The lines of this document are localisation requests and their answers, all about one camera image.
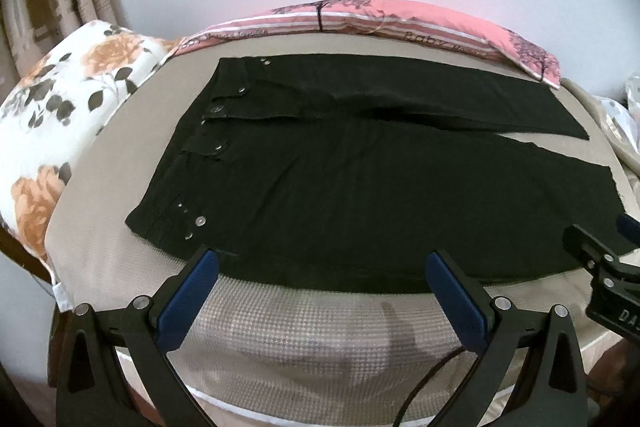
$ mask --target striped fabric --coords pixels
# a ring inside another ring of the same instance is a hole
[[[321,0],[276,8],[186,37],[175,55],[227,41],[307,32],[372,35],[506,60],[549,86],[560,86],[558,59],[539,46],[491,22],[415,1]]]

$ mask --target silver bolt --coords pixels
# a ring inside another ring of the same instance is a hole
[[[556,304],[554,306],[554,311],[559,317],[566,317],[569,314],[569,310],[562,306],[562,304]]]
[[[149,302],[151,302],[149,300],[149,297],[147,297],[146,295],[140,295],[133,299],[133,307],[137,310],[143,310],[147,306],[149,306]]]
[[[78,306],[76,306],[74,313],[81,317],[82,315],[86,314],[88,311],[89,311],[89,304],[87,304],[86,302],[83,302],[81,304],[78,304]]]
[[[501,310],[508,310],[511,308],[511,301],[507,297],[498,297],[495,299],[495,307]]]

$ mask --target white floral cloth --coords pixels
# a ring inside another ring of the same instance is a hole
[[[0,105],[0,225],[50,271],[44,237],[78,158],[176,44],[89,22]]]

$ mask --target garment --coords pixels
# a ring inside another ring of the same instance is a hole
[[[216,248],[231,277],[368,293],[427,291],[434,248],[485,283],[572,269],[573,223],[632,249],[608,168],[485,132],[575,130],[552,95],[527,112],[520,86],[548,88],[488,73],[467,103],[458,88],[474,70],[447,66],[438,81],[455,89],[426,92],[406,78],[429,82],[432,62],[389,58],[221,60],[127,224],[183,259]]]

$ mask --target pink blanket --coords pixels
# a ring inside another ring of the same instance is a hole
[[[306,32],[399,39],[423,46],[514,62],[549,86],[560,86],[558,59],[506,28],[455,10],[416,1],[322,0],[276,8],[215,24],[184,38],[175,55],[231,40]]]

